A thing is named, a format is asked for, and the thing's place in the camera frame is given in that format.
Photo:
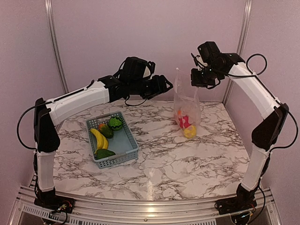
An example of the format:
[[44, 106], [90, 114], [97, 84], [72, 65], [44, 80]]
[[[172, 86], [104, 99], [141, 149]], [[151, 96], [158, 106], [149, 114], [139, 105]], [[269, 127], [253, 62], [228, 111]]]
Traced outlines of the yellow toy pear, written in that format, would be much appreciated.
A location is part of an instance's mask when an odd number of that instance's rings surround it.
[[194, 138], [197, 134], [197, 129], [194, 125], [185, 128], [183, 134], [186, 138]]

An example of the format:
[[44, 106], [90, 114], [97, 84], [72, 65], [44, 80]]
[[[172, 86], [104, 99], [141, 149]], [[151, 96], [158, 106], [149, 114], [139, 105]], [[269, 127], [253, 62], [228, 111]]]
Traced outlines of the red toy apple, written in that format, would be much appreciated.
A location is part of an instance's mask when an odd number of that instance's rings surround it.
[[189, 117], [187, 115], [179, 118], [179, 126], [182, 129], [186, 129], [191, 126], [191, 123], [189, 123]]

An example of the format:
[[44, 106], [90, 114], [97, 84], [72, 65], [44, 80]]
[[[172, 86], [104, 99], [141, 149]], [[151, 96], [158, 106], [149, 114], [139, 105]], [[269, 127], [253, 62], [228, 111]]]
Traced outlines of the clear zip top bag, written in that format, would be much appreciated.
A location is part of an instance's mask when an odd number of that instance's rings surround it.
[[176, 68], [173, 103], [174, 119], [181, 130], [181, 133], [183, 134], [184, 129], [179, 126], [179, 118], [177, 117], [178, 110], [181, 110], [182, 117], [187, 115], [189, 117], [189, 123], [194, 125], [197, 129], [200, 124], [201, 117], [198, 89], [191, 86], [190, 74], [180, 70], [179, 68]]

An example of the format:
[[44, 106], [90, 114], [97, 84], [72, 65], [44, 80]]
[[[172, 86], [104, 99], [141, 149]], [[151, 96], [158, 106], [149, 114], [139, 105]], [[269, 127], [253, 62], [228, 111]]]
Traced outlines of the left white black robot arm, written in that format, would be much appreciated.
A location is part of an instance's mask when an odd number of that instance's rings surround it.
[[53, 181], [53, 165], [60, 145], [56, 126], [66, 119], [96, 105], [112, 103], [121, 98], [138, 95], [151, 99], [168, 92], [173, 84], [164, 75], [121, 81], [113, 75], [92, 81], [88, 86], [61, 97], [44, 100], [39, 98], [34, 110], [34, 171], [37, 175], [36, 198], [50, 209], [59, 205], [63, 198], [56, 195]]

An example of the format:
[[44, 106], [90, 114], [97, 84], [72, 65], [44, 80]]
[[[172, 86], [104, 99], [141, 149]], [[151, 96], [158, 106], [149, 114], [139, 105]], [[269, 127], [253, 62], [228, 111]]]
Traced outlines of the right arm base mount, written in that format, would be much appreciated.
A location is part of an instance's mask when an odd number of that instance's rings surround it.
[[256, 190], [257, 188], [247, 191], [241, 186], [241, 184], [239, 184], [235, 197], [219, 199], [215, 202], [214, 206], [220, 215], [255, 208], [257, 206], [255, 200]]

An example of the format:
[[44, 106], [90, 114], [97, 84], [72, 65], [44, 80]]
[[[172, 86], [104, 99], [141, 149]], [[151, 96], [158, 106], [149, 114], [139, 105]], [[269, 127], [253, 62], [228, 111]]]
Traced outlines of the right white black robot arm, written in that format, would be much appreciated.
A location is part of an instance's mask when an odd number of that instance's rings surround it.
[[191, 56], [196, 65], [191, 70], [192, 86], [212, 89], [228, 77], [246, 94], [262, 119], [251, 133], [250, 163], [232, 200], [232, 206], [242, 210], [259, 188], [286, 118], [292, 114], [238, 54], [214, 51]]

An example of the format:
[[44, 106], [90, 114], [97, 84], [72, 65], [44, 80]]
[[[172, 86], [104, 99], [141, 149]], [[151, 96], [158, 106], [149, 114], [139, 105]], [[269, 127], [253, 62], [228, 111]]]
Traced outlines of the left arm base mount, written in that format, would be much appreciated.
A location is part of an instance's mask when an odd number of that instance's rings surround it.
[[41, 191], [35, 190], [36, 199], [34, 204], [43, 208], [58, 210], [60, 207], [65, 205], [65, 210], [67, 213], [71, 213], [73, 211], [75, 200], [73, 198], [56, 195], [56, 190], [50, 191]]

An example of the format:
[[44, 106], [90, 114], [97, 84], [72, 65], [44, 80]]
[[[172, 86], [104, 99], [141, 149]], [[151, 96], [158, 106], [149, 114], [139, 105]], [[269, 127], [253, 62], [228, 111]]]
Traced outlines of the blue-grey perforated plastic basket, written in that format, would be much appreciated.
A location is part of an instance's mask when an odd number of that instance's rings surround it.
[[[108, 152], [114, 152], [114, 155], [107, 155], [102, 159], [97, 158], [97, 139], [91, 133], [91, 129], [97, 129], [100, 124], [108, 125], [110, 118], [118, 117], [122, 121], [122, 127], [118, 131], [114, 131], [114, 135], [108, 140]], [[127, 125], [122, 112], [116, 111], [104, 115], [100, 115], [86, 120], [86, 128], [89, 136], [90, 149], [92, 158], [98, 168], [103, 169], [113, 165], [125, 163], [130, 160], [138, 159], [139, 146]]]

